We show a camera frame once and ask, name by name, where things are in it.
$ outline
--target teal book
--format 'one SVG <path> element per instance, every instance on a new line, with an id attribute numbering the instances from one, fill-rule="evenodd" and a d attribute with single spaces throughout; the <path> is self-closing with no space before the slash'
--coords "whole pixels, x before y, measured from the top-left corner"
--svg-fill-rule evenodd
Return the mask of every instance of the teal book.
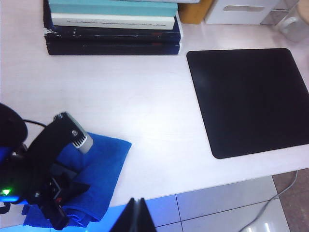
<path id="1" fill-rule="evenodd" d="M 174 17 L 176 3 L 122 0 L 49 0 L 52 13 Z"/>

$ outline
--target brown floor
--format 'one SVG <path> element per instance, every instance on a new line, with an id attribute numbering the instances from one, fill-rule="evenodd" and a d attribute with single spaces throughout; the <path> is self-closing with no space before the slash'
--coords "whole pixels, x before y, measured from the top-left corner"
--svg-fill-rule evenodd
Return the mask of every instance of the brown floor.
<path id="1" fill-rule="evenodd" d="M 295 172 L 274 175 L 277 192 L 285 189 Z M 309 232 L 309 168 L 298 171 L 295 184 L 280 196 L 291 232 Z"/>

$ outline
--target black book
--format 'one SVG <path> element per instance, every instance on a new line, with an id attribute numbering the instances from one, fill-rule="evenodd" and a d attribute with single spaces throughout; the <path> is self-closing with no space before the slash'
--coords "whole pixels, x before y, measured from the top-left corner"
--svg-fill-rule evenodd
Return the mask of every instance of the black book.
<path id="1" fill-rule="evenodd" d="M 44 4 L 45 39 L 49 41 L 65 40 L 92 40 L 92 41 L 122 41 L 122 42 L 157 42 L 178 43 L 181 39 L 179 25 L 175 18 L 172 30 L 151 29 L 117 29 L 117 28 L 89 28 L 55 26 L 51 19 L 48 0 Z"/>
<path id="2" fill-rule="evenodd" d="M 179 43 L 48 41 L 50 55 L 177 55 Z"/>
<path id="3" fill-rule="evenodd" d="M 133 198 L 126 205 L 122 214 L 110 232 L 156 232 L 145 200 Z"/>

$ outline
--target cable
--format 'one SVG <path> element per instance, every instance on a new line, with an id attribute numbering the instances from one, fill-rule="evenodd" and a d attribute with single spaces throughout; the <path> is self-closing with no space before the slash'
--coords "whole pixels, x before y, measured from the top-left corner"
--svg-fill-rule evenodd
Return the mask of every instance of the cable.
<path id="1" fill-rule="evenodd" d="M 270 202 L 272 202 L 276 197 L 279 197 L 281 194 L 283 194 L 284 192 L 286 192 L 287 190 L 289 190 L 293 184 L 295 183 L 296 179 L 297 179 L 297 175 L 298 175 L 298 170 L 295 173 L 295 177 L 293 182 L 284 190 L 282 190 L 280 193 L 278 193 L 276 196 L 273 196 L 272 198 L 270 198 L 270 200 L 267 201 L 267 203 L 262 207 L 262 209 L 260 210 L 260 212 L 257 214 L 257 216 L 255 217 L 255 219 L 253 221 L 251 221 L 250 223 L 248 223 L 247 225 L 245 225 L 243 228 L 241 228 L 241 230 L 239 232 L 242 232 L 245 228 L 247 228 L 248 226 L 252 225 L 253 223 L 255 223 L 260 217 L 261 215 L 265 212 L 267 206 L 269 205 Z"/>
<path id="2" fill-rule="evenodd" d="M 36 124 L 39 125 L 41 127 L 46 127 L 45 124 L 41 123 L 41 122 L 37 122 L 37 121 L 33 121 L 33 120 L 28 120 L 28 119 L 23 119 L 24 122 L 28 122 L 28 123 L 32 123 L 32 124 Z"/>

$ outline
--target black object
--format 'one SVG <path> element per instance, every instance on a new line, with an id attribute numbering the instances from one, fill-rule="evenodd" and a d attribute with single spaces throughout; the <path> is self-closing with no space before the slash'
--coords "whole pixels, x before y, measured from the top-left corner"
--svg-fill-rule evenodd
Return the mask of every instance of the black object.
<path id="1" fill-rule="evenodd" d="M 53 25 L 48 0 L 44 0 L 44 27 L 46 41 L 52 40 L 90 40 L 90 41 L 126 41 L 126 42 L 175 42 L 181 39 L 179 26 L 175 17 L 172 30 L 122 29 L 69 27 Z"/>
<path id="2" fill-rule="evenodd" d="M 49 41 L 50 55 L 177 55 L 179 43 Z"/>
<path id="3" fill-rule="evenodd" d="M 8 202 L 4 203 L 4 206 L 0 207 L 0 214 L 6 214 L 7 212 L 10 211 L 11 204 Z"/>
<path id="4" fill-rule="evenodd" d="M 110 232 L 156 232 L 146 202 L 131 198 Z"/>
<path id="5" fill-rule="evenodd" d="M 288 49 L 191 51 L 187 59 L 216 158 L 309 143 L 309 94 Z"/>
<path id="6" fill-rule="evenodd" d="M 29 204 L 37 204 L 53 227 L 62 230 L 69 223 L 69 217 L 61 206 L 90 186 L 74 182 L 72 179 L 77 173 L 57 164 L 57 156 L 69 143 L 85 154 L 93 140 L 69 113 L 64 112 L 55 116 L 27 149 L 22 144 L 27 137 L 25 123 L 3 104 L 0 104 L 0 132 L 0 151 L 4 151 L 0 153 L 4 157 L 0 159 L 0 191 L 10 190 L 5 194 L 0 192 L 0 200 L 6 202 L 0 214 L 9 211 L 10 203 L 26 200 Z"/>
<path id="7" fill-rule="evenodd" d="M 23 119 L 11 108 L 0 103 L 0 147 L 18 148 L 27 138 Z"/>

